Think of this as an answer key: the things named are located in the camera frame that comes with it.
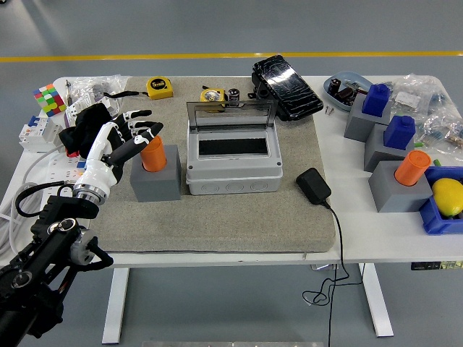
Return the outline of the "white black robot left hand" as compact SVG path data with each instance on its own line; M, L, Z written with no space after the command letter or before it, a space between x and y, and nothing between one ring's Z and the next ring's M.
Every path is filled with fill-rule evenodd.
M149 115L149 110L128 111L101 127L87 156L85 172L72 188L74 197L98 204L109 197L111 187L122 177L125 162L144 150L163 129L156 121L131 129L134 118Z

